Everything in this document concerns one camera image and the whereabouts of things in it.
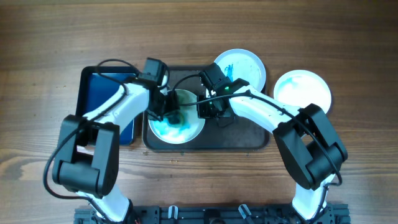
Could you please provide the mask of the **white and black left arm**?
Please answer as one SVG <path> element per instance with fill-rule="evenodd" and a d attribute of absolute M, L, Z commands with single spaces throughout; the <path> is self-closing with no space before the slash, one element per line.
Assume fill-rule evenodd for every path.
<path fill-rule="evenodd" d="M 143 72 L 130 68 L 130 77 L 110 78 L 120 87 L 101 106 L 62 121 L 57 147 L 44 169 L 46 191 L 64 200 L 86 200 L 98 223 L 140 223 L 131 200 L 116 185 L 120 134 L 143 112 L 156 121 L 167 114 L 168 66 L 148 58 Z"/>

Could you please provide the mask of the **green and yellow sponge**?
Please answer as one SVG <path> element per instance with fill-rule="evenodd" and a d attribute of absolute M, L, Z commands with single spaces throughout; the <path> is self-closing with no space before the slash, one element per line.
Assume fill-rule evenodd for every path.
<path fill-rule="evenodd" d="M 190 94 L 185 90 L 170 90 L 165 99 L 164 119 L 169 126 L 179 128 L 185 123 L 183 104 L 191 102 Z"/>

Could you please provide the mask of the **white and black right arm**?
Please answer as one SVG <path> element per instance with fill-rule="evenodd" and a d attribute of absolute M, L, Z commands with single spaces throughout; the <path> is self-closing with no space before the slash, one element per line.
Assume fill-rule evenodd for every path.
<path fill-rule="evenodd" d="M 231 113 L 270 132 L 297 184 L 292 206 L 302 219 L 315 223 L 326 208 L 329 188 L 343 183 L 340 169 L 348 158 L 325 112 L 313 103 L 304 108 L 281 103 L 241 78 L 231 81 L 215 63 L 199 77 L 211 96 L 199 101 L 198 115 Z"/>

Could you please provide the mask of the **white plate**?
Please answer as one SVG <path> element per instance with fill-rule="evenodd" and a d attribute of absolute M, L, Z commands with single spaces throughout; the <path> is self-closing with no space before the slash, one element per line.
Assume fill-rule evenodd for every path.
<path fill-rule="evenodd" d="M 249 82 L 257 91 L 262 91 L 266 86 L 265 66 L 257 55 L 248 50 L 227 50 L 217 56 L 214 63 L 231 81 L 241 78 Z"/>
<path fill-rule="evenodd" d="M 163 121 L 149 120 L 149 127 L 157 138 L 170 144 L 183 144 L 196 138 L 205 125 L 205 119 L 198 117 L 197 106 L 182 106 L 178 111 L 180 122 L 171 124 L 167 118 Z"/>
<path fill-rule="evenodd" d="M 325 113 L 332 104 L 332 95 L 326 82 L 308 70 L 292 70 L 283 74 L 273 90 L 275 100 L 292 106 L 305 108 L 313 103 Z"/>

